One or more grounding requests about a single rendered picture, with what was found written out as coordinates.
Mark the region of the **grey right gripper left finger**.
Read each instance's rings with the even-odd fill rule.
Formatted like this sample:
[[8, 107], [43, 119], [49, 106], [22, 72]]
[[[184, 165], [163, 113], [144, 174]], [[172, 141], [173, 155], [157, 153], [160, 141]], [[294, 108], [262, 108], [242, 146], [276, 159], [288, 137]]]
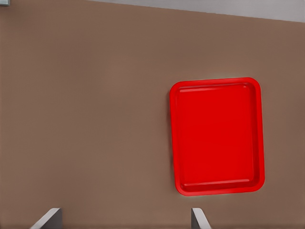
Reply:
[[61, 229], [61, 208], [51, 208], [30, 229]]

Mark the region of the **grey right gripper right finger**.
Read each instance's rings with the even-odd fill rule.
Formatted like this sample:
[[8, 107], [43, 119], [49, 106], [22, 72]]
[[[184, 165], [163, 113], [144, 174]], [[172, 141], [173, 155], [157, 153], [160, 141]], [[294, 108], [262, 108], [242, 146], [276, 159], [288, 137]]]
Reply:
[[201, 208], [191, 209], [191, 229], [212, 229]]

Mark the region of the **red rectangular tray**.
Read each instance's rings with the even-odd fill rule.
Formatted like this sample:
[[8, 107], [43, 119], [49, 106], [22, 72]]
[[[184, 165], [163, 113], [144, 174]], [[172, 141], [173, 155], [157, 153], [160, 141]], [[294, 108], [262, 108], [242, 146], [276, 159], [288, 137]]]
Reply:
[[251, 77], [181, 81], [169, 93], [176, 190], [244, 193], [265, 180], [261, 87]]

